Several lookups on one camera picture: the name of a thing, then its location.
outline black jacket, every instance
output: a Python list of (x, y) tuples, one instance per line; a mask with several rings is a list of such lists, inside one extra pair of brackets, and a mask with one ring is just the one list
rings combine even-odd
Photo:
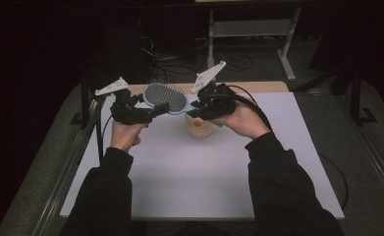
[[(344, 235), (317, 200), (309, 176), (292, 150), (273, 133), (250, 142), (248, 180), (260, 235)], [(130, 235), (133, 157), (108, 148), (100, 167), (82, 184), (62, 235)]]

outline white paper sheet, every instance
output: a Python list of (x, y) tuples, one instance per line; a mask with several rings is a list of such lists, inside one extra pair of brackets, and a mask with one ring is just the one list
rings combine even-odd
[[(316, 196), (335, 217), (344, 214), (317, 155), (301, 112), (290, 92), (252, 95), (267, 115), (285, 149), (291, 148), (312, 179)], [(102, 127), (110, 116), (113, 97), (102, 109)], [(108, 147), (111, 126), (106, 129)], [(163, 115), (143, 129), (142, 142), (133, 147), (130, 178), (133, 182), (133, 219), (251, 220), (253, 209), (247, 182), (249, 158), (244, 146), (250, 139), (230, 129), (216, 128), (208, 138), (186, 131), (184, 115)], [(60, 212), (68, 216), (88, 170), (98, 166), (93, 131), (75, 180)]]

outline hand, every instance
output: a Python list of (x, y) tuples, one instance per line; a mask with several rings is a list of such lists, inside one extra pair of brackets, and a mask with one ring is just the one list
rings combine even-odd
[(229, 127), (238, 135), (249, 137), (253, 140), (271, 132), (250, 107), (238, 101), (234, 113), (213, 119), (213, 121)]
[(140, 143), (139, 133), (148, 124), (125, 125), (115, 120), (112, 123), (111, 148), (128, 152), (132, 146)]

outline white clip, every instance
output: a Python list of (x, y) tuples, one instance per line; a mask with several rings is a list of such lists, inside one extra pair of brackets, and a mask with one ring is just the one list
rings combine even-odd
[(203, 89), (207, 84), (213, 80), (216, 75), (226, 66), (226, 62), (221, 61), (216, 66), (209, 68), (203, 73), (197, 74), (197, 79), (195, 80), (194, 86), (192, 88), (192, 93), (196, 93)]
[(109, 93), (109, 92), (112, 92), (112, 91), (116, 91), (116, 90), (121, 90), (121, 89), (126, 89), (127, 87), (129, 87), (130, 85), (128, 85), (128, 83), (122, 79), (122, 77), (119, 78), (118, 81), (110, 84), (109, 86), (101, 89), (101, 90), (96, 90), (94, 92), (94, 94), (96, 95), (102, 95), (102, 94), (105, 94), (105, 93)]

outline blue brush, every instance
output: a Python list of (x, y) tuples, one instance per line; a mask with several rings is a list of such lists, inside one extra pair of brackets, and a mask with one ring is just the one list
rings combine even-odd
[(170, 106), (168, 113), (171, 115), (180, 115), (195, 109), (189, 104), (188, 98), (181, 89), (164, 82), (152, 82), (146, 85), (142, 97), (150, 107), (168, 102)]

